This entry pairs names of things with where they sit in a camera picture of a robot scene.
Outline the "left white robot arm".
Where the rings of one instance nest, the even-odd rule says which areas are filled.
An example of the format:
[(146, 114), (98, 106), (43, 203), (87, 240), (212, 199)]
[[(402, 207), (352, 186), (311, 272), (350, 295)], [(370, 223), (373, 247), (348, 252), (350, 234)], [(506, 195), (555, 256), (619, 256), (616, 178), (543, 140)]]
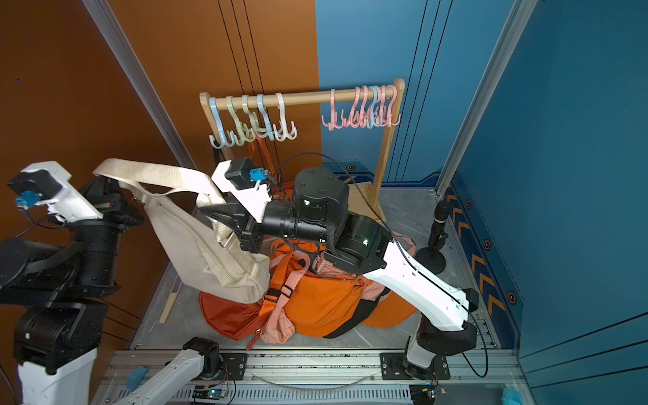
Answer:
[(99, 175), (74, 196), (92, 209), (87, 219), (62, 214), (68, 246), (27, 241), (1, 244), (1, 302), (21, 305), (13, 357), (25, 404), (87, 404), (123, 233), (143, 224), (118, 182)]

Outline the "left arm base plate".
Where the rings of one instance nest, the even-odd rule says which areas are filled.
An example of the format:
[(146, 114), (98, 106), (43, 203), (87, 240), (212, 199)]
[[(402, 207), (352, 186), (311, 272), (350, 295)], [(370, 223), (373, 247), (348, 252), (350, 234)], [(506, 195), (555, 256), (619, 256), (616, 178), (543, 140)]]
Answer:
[(247, 353), (224, 353), (220, 354), (219, 366), (213, 371), (207, 371), (199, 376), (203, 381), (242, 381), (246, 374), (248, 360)]

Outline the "beige crescent bag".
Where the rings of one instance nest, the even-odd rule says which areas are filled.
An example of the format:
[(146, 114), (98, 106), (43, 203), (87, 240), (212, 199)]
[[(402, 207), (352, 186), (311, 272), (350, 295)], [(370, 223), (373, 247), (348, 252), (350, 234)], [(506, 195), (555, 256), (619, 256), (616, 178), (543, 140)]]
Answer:
[(211, 178), (197, 170), (107, 159), (97, 176), (119, 182), (143, 204), (148, 219), (184, 285), (241, 304), (261, 300), (270, 282), (269, 258), (241, 249), (236, 234), (212, 219), (204, 224), (168, 196), (193, 192), (197, 206), (222, 204)]

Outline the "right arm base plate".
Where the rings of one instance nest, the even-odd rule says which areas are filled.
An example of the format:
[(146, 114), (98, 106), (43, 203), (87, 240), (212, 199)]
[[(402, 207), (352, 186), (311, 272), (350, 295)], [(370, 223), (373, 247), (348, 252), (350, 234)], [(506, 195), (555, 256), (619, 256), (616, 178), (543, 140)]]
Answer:
[(380, 354), (381, 376), (386, 381), (396, 380), (431, 380), (447, 381), (451, 379), (447, 358), (434, 355), (427, 367), (408, 362), (405, 353), (386, 352)]

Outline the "black crescent bag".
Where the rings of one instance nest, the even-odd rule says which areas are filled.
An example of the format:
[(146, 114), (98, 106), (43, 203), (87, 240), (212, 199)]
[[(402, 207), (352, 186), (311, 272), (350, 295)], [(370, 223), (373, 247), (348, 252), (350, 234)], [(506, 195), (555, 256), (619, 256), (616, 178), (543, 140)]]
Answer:
[(389, 288), (385, 288), (383, 292), (381, 292), (374, 300), (361, 299), (359, 301), (359, 304), (355, 308), (352, 317), (344, 322), (336, 330), (324, 336), (324, 339), (335, 339), (354, 329), (356, 326), (361, 324), (361, 322), (364, 322), (364, 320), (366, 320), (371, 315), (371, 313), (376, 310), (376, 307), (381, 302), (381, 299), (386, 298), (390, 293), (391, 290)]

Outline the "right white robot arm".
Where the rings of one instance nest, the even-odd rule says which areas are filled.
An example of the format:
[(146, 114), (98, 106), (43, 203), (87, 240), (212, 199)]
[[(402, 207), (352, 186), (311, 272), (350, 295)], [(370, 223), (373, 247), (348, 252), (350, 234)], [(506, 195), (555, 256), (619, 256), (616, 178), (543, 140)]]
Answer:
[(268, 175), (250, 160), (214, 172), (227, 199), (201, 212), (232, 230), (244, 251), (273, 238), (271, 279), (260, 314), (262, 339), (299, 333), (333, 339), (360, 324), (393, 327), (419, 312), (403, 365), (410, 376), (437, 372), (444, 356), (474, 349), (479, 293), (448, 285), (408, 251), (405, 239), (349, 210), (349, 186), (324, 167), (302, 170), (290, 199), (273, 199)]

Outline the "orange crescent bag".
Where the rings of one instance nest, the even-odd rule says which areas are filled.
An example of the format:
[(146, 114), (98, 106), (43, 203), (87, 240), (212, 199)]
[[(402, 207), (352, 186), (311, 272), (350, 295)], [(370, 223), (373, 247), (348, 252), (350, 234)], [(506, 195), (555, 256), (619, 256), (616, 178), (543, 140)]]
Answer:
[(308, 272), (285, 305), (297, 333), (324, 338), (351, 319), (368, 281), (363, 278), (320, 278)]
[(368, 327), (396, 327), (406, 321), (418, 310), (405, 299), (391, 292), (381, 300), (371, 315), (362, 324)]

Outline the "pink waist bag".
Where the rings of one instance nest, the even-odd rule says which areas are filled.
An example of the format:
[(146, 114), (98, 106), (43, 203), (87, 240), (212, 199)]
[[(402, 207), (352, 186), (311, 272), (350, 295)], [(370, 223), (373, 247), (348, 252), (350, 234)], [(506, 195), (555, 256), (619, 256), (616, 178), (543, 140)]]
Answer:
[(395, 239), (403, 248), (403, 250), (406, 251), (410, 256), (413, 256), (416, 253), (416, 244), (411, 238), (396, 232)]

